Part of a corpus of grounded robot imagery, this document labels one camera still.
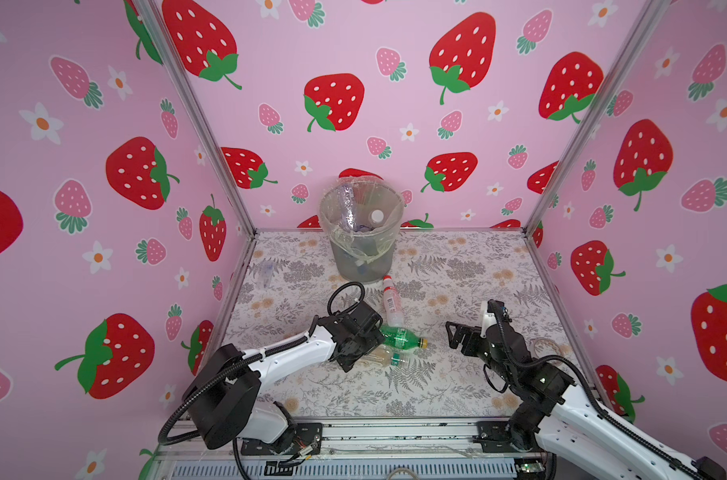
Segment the clear bottle blue cap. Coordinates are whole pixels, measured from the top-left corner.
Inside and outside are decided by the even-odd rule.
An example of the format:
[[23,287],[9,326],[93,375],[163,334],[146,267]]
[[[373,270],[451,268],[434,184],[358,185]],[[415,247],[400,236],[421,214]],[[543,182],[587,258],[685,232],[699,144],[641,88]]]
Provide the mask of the clear bottle blue cap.
[[340,226],[347,232],[359,232],[359,210],[363,202],[360,188],[353,183],[342,184],[337,189],[337,199],[340,206]]

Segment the aluminium frame post right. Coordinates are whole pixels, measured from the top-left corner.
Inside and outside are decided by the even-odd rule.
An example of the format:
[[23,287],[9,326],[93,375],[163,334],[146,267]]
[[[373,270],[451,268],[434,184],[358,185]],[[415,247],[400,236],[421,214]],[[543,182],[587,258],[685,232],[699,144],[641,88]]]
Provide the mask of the aluminium frame post right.
[[591,140],[593,128],[601,122],[601,118],[605,115],[605,108],[609,106],[609,101],[613,98],[615,90],[621,87],[627,75],[631,73],[633,64],[635,64],[637,58],[643,53],[645,44],[651,39],[655,28],[657,28],[663,16],[665,16],[667,8],[669,8],[669,2],[663,0],[649,0],[643,4],[643,9],[639,12],[637,20],[635,20],[633,27],[629,30],[629,34],[627,34],[627,38],[623,41],[621,49],[617,51],[615,61],[611,64],[609,71],[605,73],[605,80],[603,80],[603,84],[599,87],[595,100],[589,105],[589,109],[587,109],[587,114],[583,117],[581,125],[577,127],[573,138],[567,144],[565,152],[563,152],[561,159],[559,159],[559,166],[555,169],[555,173],[551,176],[551,181],[549,181],[547,188],[545,188],[545,193],[541,196],[541,200],[537,202],[537,206],[535,206],[535,210],[533,210],[533,214],[529,218],[529,223],[523,228],[526,240],[533,240],[535,227],[545,218],[545,214],[549,210],[549,205],[555,199],[555,195],[559,193],[559,189],[561,189],[561,186],[563,186],[563,183],[569,177],[569,173],[573,170],[573,165],[577,163],[579,156],[583,153],[583,149],[585,149],[585,146]]

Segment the aluminium frame post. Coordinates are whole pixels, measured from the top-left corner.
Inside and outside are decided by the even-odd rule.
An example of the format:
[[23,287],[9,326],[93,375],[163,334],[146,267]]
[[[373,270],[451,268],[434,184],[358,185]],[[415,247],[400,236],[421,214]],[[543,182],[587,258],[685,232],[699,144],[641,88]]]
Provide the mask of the aluminium frame post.
[[561,189],[561,186],[563,186],[563,183],[569,177],[569,173],[573,170],[573,165],[577,163],[579,156],[583,153],[583,149],[585,149],[585,146],[591,140],[593,128],[601,122],[601,118],[605,115],[605,108],[609,106],[609,101],[613,98],[615,90],[621,87],[627,75],[631,73],[633,64],[635,64],[637,58],[643,53],[645,44],[651,39],[655,28],[657,28],[663,16],[665,16],[667,8],[669,8],[669,2],[663,0],[649,0],[643,4],[643,9],[639,12],[637,20],[635,20],[633,27],[629,30],[629,34],[627,34],[627,38],[623,41],[621,49],[617,51],[615,61],[611,64],[609,71],[605,73],[605,80],[603,80],[603,84],[599,87],[595,100],[589,105],[589,109],[587,109],[587,114],[583,117],[581,125],[577,127],[573,138],[567,144],[565,152],[563,152],[561,159],[559,159],[559,166],[555,169],[555,173],[551,176],[551,181],[549,181],[547,188],[545,188],[545,193],[541,196],[541,200],[537,202],[537,206],[535,206],[535,210],[533,210],[533,214],[529,218],[529,223],[523,228],[526,240],[533,240],[535,227],[545,218],[545,214],[549,210],[549,205],[555,199],[555,195],[559,193],[559,189]]
[[237,215],[238,220],[243,226],[245,234],[249,238],[256,235],[256,229],[246,211],[244,203],[238,194],[238,188],[231,176],[230,170],[224,159],[223,154],[212,134],[211,128],[201,105],[191,88],[187,78],[187,72],[180,62],[173,42],[169,36],[168,30],[163,24],[160,7],[155,1],[139,0],[135,2],[140,15],[143,17],[145,28],[148,31],[150,39],[160,54],[164,68],[170,76],[170,79],[180,97],[185,111],[194,127],[201,146],[204,148],[208,159],[212,164],[212,169],[219,180],[228,201]]

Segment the white bottle red cap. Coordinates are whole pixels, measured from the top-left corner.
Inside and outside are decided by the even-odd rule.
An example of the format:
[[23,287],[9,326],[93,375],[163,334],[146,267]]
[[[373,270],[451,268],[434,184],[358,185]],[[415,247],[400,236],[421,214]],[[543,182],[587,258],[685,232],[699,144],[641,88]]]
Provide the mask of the white bottle red cap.
[[389,275],[383,277],[383,308],[389,326],[401,328],[405,326],[405,312],[401,306],[401,296],[395,288],[395,282]]

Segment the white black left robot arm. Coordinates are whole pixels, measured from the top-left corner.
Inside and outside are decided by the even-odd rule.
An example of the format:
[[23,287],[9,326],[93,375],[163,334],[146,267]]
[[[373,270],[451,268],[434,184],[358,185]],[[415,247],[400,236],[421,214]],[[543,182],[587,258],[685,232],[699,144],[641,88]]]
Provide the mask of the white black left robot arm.
[[288,407],[258,400],[271,385],[323,363],[349,372],[361,358],[385,342],[383,318],[359,300],[345,310],[314,316],[309,328],[287,340],[241,351],[232,344],[218,348],[183,396],[185,413],[195,430],[169,438],[201,438],[215,450],[233,440],[262,443],[275,453],[305,448],[300,428]]

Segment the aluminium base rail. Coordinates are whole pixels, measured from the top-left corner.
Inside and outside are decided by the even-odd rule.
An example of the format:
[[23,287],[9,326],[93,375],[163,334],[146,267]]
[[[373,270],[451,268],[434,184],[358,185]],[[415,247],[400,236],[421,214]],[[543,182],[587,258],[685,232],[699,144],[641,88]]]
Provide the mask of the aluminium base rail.
[[518,452],[505,418],[301,417],[283,454],[253,439],[209,450],[200,439],[160,448],[151,479],[553,479],[559,462]]

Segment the aluminium frame post left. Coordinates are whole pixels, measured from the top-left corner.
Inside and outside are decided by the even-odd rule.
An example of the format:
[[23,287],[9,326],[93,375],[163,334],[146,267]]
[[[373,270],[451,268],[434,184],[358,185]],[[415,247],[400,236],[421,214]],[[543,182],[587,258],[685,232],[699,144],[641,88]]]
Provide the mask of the aluminium frame post left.
[[187,78],[187,72],[180,62],[173,42],[169,36],[168,30],[163,24],[160,7],[155,1],[139,0],[135,2],[140,15],[143,17],[145,28],[148,31],[150,39],[160,54],[164,68],[170,76],[170,79],[180,97],[185,111],[194,127],[201,146],[204,148],[208,159],[212,164],[212,169],[219,180],[228,201],[237,215],[238,220],[243,226],[245,234],[249,238],[256,235],[256,229],[246,211],[244,203],[238,194],[238,188],[231,176],[230,170],[224,159],[223,154],[212,134],[211,128],[201,105],[191,88]]

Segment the clear bottle yellow label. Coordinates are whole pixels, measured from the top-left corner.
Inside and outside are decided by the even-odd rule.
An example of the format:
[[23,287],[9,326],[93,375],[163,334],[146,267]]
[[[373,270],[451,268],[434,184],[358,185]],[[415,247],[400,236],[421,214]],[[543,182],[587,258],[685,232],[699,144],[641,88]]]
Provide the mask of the clear bottle yellow label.
[[367,362],[368,364],[377,364],[383,367],[403,367],[409,363],[409,360],[401,355],[400,353],[393,352],[385,346],[379,346],[371,353],[363,356],[361,358],[362,362]]

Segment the clear tea bottle front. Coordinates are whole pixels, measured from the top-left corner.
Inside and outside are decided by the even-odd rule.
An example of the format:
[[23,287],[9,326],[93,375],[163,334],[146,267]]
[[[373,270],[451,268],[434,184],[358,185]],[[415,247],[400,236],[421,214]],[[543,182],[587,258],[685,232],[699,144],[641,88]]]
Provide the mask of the clear tea bottle front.
[[387,221],[387,214],[383,210],[375,209],[369,212],[369,223],[367,225],[371,229],[377,229],[383,227],[385,221]]

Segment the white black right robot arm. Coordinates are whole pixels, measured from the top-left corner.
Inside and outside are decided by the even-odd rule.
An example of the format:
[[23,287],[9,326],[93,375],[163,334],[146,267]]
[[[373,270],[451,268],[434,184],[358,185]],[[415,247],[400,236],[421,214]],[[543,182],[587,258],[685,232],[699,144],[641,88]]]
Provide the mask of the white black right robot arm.
[[599,479],[725,479],[708,457],[693,459],[604,408],[569,360],[535,359],[507,322],[487,328],[445,325],[449,346],[483,362],[521,405],[507,422],[511,446],[539,448]]

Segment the green Sprite bottle yellow cap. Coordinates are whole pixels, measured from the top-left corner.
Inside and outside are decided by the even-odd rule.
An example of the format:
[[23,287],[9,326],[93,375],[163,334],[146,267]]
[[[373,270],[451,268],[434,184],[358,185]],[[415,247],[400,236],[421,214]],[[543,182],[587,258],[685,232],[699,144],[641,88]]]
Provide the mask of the green Sprite bottle yellow cap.
[[393,327],[383,325],[381,333],[385,336],[385,345],[398,350],[411,350],[415,348],[427,348],[429,342],[404,327]]

